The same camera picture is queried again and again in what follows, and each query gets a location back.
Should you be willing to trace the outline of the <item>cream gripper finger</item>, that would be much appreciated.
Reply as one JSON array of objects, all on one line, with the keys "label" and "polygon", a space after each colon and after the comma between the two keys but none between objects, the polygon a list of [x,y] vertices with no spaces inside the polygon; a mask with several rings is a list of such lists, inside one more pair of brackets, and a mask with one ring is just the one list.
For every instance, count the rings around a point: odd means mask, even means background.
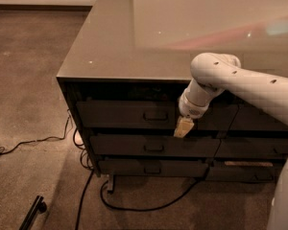
[{"label": "cream gripper finger", "polygon": [[191,118],[179,116],[174,136],[177,138],[183,138],[193,128],[193,126],[194,122]]}]

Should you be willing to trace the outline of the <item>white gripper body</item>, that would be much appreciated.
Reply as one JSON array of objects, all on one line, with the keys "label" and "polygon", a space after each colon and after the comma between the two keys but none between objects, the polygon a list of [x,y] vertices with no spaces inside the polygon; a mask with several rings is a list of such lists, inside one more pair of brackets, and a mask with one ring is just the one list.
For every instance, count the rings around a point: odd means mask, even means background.
[{"label": "white gripper body", "polygon": [[179,99],[179,111],[183,117],[200,119],[208,109],[205,97],[184,91]]}]

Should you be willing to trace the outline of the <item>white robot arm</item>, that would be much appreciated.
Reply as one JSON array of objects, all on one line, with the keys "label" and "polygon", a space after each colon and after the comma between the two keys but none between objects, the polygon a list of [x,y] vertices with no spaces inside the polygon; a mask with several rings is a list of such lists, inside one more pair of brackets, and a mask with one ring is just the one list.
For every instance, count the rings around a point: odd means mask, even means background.
[{"label": "white robot arm", "polygon": [[[184,137],[225,90],[288,126],[288,78],[246,70],[238,57],[213,53],[194,57],[190,72],[192,79],[179,98],[176,137]],[[288,158],[276,184],[267,230],[288,230]]]}]

